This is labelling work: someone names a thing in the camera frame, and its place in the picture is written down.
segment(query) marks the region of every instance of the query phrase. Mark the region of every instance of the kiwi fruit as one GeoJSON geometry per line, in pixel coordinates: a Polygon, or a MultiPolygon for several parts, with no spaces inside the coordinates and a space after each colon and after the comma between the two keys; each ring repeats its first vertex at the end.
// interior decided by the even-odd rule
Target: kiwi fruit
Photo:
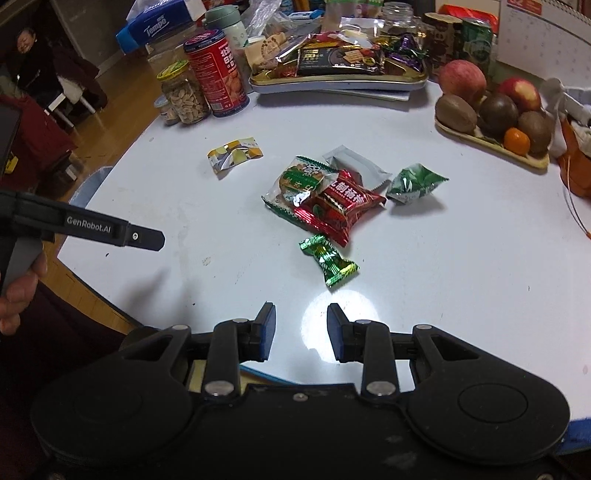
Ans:
{"type": "Polygon", "coordinates": [[[476,112],[463,98],[450,93],[435,104],[435,117],[446,127],[463,134],[471,134],[476,128],[476,112]]]}
{"type": "Polygon", "coordinates": [[[552,140],[552,129],[544,115],[539,112],[523,112],[517,125],[530,138],[530,153],[546,153],[552,140]]]}

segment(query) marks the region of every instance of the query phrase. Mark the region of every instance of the finger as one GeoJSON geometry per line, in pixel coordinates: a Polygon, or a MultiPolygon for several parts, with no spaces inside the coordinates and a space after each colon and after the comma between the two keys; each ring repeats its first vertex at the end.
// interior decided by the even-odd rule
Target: finger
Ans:
{"type": "Polygon", "coordinates": [[[47,275],[47,256],[45,252],[41,252],[35,259],[31,266],[31,270],[33,270],[39,278],[43,278],[47,275]]]}
{"type": "Polygon", "coordinates": [[[21,318],[18,314],[0,319],[0,333],[3,335],[14,335],[21,326],[21,318]]]}
{"type": "Polygon", "coordinates": [[[37,274],[28,271],[25,275],[17,278],[8,286],[8,289],[6,290],[6,298],[10,303],[18,303],[21,301],[30,302],[35,295],[38,282],[39,277],[37,274]]]}
{"type": "Polygon", "coordinates": [[[11,303],[7,299],[0,298],[0,319],[11,317],[21,313],[29,306],[29,301],[18,301],[11,303]]]}

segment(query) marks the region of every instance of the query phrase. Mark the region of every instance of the calendar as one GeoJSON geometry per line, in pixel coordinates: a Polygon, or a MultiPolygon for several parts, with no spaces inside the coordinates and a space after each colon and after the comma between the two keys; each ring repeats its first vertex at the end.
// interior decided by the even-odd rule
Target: calendar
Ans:
{"type": "Polygon", "coordinates": [[[591,20],[555,0],[501,0],[498,61],[591,86],[591,20]]]}

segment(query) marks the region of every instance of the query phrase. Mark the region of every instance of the wrapped candy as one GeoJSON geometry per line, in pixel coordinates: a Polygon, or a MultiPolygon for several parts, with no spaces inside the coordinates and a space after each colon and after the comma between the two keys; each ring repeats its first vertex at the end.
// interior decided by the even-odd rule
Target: wrapped candy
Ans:
{"type": "Polygon", "coordinates": [[[209,163],[215,173],[240,165],[247,160],[261,158],[262,151],[252,137],[234,140],[226,145],[211,150],[207,154],[209,163]]]}
{"type": "Polygon", "coordinates": [[[386,201],[356,184],[349,172],[306,157],[296,157],[262,199],[283,218],[324,233],[343,247],[355,222],[386,201]]]}
{"type": "Polygon", "coordinates": [[[294,208],[299,207],[316,190],[325,189],[338,176],[338,170],[311,158],[298,156],[283,171],[271,190],[263,195],[262,200],[278,215],[298,222],[293,213],[294,208]]]}
{"type": "Polygon", "coordinates": [[[409,204],[428,195],[449,179],[432,172],[420,163],[415,163],[396,175],[386,192],[386,197],[396,202],[409,204]]]}
{"type": "Polygon", "coordinates": [[[423,59],[427,52],[417,45],[412,33],[403,33],[394,41],[380,39],[380,45],[386,52],[386,57],[395,60],[421,73],[424,70],[423,59]]]}
{"type": "Polygon", "coordinates": [[[341,280],[355,273],[359,267],[351,260],[340,256],[324,235],[312,236],[300,243],[306,255],[312,255],[324,272],[324,283],[332,287],[341,280]]]}
{"type": "Polygon", "coordinates": [[[301,221],[345,247],[357,220],[371,207],[385,202],[381,195],[357,185],[349,172],[340,170],[333,183],[304,200],[294,213],[301,221]]]}

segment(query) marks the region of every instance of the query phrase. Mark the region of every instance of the orange bag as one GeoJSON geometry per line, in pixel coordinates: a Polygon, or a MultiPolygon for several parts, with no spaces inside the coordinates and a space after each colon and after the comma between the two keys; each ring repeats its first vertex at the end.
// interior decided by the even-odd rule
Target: orange bag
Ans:
{"type": "Polygon", "coordinates": [[[568,120],[560,122],[566,142],[566,152],[558,158],[560,178],[577,197],[591,197],[591,158],[579,150],[577,137],[568,120]]]}

